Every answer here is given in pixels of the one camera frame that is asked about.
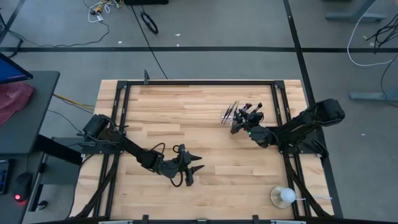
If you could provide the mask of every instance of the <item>concrete floor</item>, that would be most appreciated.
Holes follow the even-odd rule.
[[[344,48],[354,24],[325,20],[327,11],[350,11],[361,1],[290,0],[302,47]],[[8,20],[17,3],[0,0],[1,13]],[[164,6],[145,6],[156,21],[159,34],[144,27],[153,47],[255,46],[294,47],[283,2],[280,0],[170,0]],[[393,0],[378,1],[371,12],[388,19],[398,12]],[[104,15],[110,34],[97,44],[84,47],[147,47],[131,8],[111,8]],[[358,27],[353,47],[369,47],[363,36],[371,36],[386,22]],[[105,26],[87,21],[81,0],[27,0],[11,29],[42,44],[74,44],[97,40]],[[17,40],[7,35],[0,47],[13,47]],[[23,47],[35,47],[25,42]],[[398,47],[394,40],[387,47]],[[302,79],[296,53],[292,52],[156,52],[165,73],[177,78],[263,78]],[[357,62],[381,62],[395,54],[353,54]],[[379,79],[386,65],[357,67],[345,53],[305,53],[305,64],[316,100],[335,98],[346,112],[339,125],[325,128],[340,204],[345,218],[398,222],[398,153],[395,137],[396,108],[381,102],[351,101],[351,91],[380,91]],[[85,104],[95,104],[102,79],[163,78],[150,52],[31,52],[13,60],[26,70],[57,70],[61,73],[55,92]],[[398,82],[392,65],[386,88]],[[78,128],[90,115],[53,99],[50,109],[62,112]],[[75,130],[59,116],[46,115],[40,131],[46,136],[73,137]],[[70,198],[69,190],[48,190]],[[67,215],[72,201],[54,202],[53,219]],[[30,222],[43,220],[45,215]]]

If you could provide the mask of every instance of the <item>pink cloth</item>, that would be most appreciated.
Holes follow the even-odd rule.
[[[24,82],[0,84],[0,125],[25,107],[34,89]]]

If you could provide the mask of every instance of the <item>wooden tabletop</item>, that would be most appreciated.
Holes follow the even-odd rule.
[[[103,80],[95,113],[111,116],[117,80]],[[307,107],[300,80],[285,80],[292,116]],[[176,156],[172,147],[184,143],[189,152],[203,159],[192,166],[205,165],[194,175],[191,187],[175,188],[169,179],[143,169],[136,158],[124,153],[114,192],[112,219],[291,219],[292,209],[275,207],[271,189],[287,187],[282,156],[277,147],[260,148],[244,131],[232,135],[221,126],[221,113],[229,104],[262,102],[263,126],[277,126],[271,88],[264,85],[156,85],[131,87],[127,110],[127,137],[150,149],[166,143],[165,158]],[[89,201],[98,185],[102,155],[95,155],[81,168],[71,216]],[[307,189],[328,197],[328,187],[320,159],[315,154],[300,155]],[[331,202],[316,198],[328,213]],[[106,197],[103,197],[101,214]],[[302,202],[298,202],[303,215]]]

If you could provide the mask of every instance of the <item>yellow cable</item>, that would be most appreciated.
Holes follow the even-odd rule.
[[[86,108],[86,109],[88,109],[88,110],[94,111],[92,108],[90,108],[90,107],[88,107],[88,106],[85,106],[85,105],[83,105],[83,104],[81,104],[81,103],[78,103],[78,102],[76,102],[76,101],[74,101],[74,100],[71,100],[71,99],[69,99],[69,98],[67,98],[67,97],[64,97],[64,96],[61,96],[61,95],[57,95],[57,94],[55,94],[55,93],[54,93],[54,95],[55,95],[56,97],[58,97],[58,98],[61,98],[61,99],[63,99],[63,100],[68,101],[69,103],[73,103],[74,105],[78,105],[78,106],[81,106],[82,108]]]

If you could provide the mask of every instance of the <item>computer monitor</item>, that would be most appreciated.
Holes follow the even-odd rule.
[[[0,84],[32,79],[33,75],[0,53]]]

